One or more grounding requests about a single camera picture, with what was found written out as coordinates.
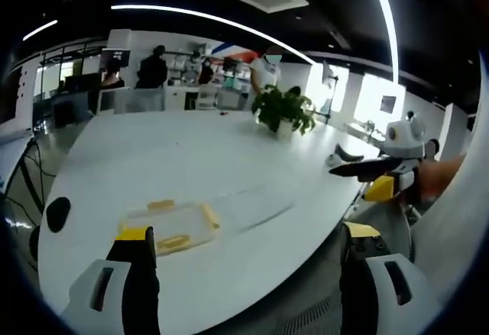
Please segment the person's right hand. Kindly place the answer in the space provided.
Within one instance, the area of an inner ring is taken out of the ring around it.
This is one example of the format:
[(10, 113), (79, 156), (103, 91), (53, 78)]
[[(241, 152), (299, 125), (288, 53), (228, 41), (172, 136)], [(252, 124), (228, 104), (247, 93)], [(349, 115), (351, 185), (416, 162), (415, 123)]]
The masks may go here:
[(465, 154), (461, 154), (447, 161), (423, 161), (418, 169), (421, 200), (439, 197), (452, 182), (464, 159)]

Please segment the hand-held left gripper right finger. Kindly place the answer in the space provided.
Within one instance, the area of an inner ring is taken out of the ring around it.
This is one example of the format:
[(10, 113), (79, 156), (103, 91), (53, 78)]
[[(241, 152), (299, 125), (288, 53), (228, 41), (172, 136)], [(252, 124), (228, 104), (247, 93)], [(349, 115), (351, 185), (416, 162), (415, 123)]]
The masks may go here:
[(372, 226), (345, 222), (342, 334), (423, 334), (442, 312), (425, 275)]

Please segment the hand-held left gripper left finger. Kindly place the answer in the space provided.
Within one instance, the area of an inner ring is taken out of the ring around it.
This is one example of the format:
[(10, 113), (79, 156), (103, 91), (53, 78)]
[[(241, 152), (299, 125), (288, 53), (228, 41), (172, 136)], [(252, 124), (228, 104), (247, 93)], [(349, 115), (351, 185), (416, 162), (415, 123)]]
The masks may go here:
[(159, 334), (154, 231), (127, 228), (72, 284), (61, 314), (77, 334)]

